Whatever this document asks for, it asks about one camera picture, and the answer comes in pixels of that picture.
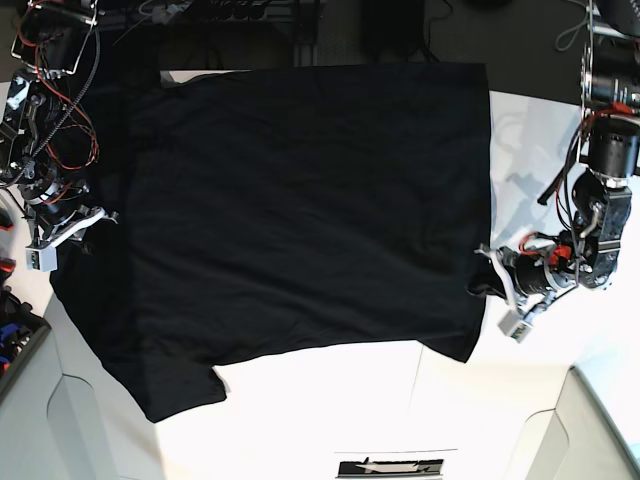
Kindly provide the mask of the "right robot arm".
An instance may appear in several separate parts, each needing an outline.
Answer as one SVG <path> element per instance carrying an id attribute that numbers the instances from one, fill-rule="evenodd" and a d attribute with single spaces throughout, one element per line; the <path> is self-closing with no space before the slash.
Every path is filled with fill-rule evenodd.
<path id="1" fill-rule="evenodd" d="M 118 215 L 97 203 L 87 170 L 100 155 L 81 105 L 101 57 L 95 1 L 29 1 L 11 48 L 21 61 L 1 116 L 1 187 L 22 197 L 39 270 L 66 241 Z"/>

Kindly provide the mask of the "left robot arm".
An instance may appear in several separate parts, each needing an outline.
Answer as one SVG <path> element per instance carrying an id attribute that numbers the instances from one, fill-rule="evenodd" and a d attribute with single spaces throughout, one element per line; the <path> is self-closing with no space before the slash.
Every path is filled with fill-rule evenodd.
<path id="1" fill-rule="evenodd" d="M 631 214 L 629 182 L 639 173 L 639 4 L 589 1 L 583 26 L 580 122 L 561 170 L 537 199 L 554 200 L 563 229 L 531 232 L 516 250 L 481 246 L 491 270 L 469 287 L 474 296 L 502 299 L 524 323 L 579 287 L 609 284 Z"/>

